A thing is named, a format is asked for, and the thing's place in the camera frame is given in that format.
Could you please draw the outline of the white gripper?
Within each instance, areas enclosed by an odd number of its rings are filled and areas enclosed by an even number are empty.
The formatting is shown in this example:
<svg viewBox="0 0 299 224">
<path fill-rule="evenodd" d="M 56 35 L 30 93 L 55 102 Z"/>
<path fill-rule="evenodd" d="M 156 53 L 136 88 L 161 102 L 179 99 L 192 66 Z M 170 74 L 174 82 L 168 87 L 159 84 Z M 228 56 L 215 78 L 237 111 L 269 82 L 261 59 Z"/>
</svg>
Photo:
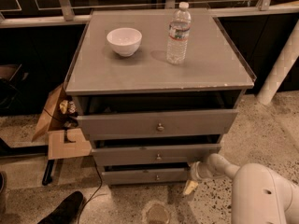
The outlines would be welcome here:
<svg viewBox="0 0 299 224">
<path fill-rule="evenodd" d="M 206 178 L 206 165 L 203 162 L 197 161 L 190 164 L 189 177 L 191 180 L 187 180 L 183 194 L 191 194 L 199 185 L 197 181 L 202 181 Z"/>
</svg>

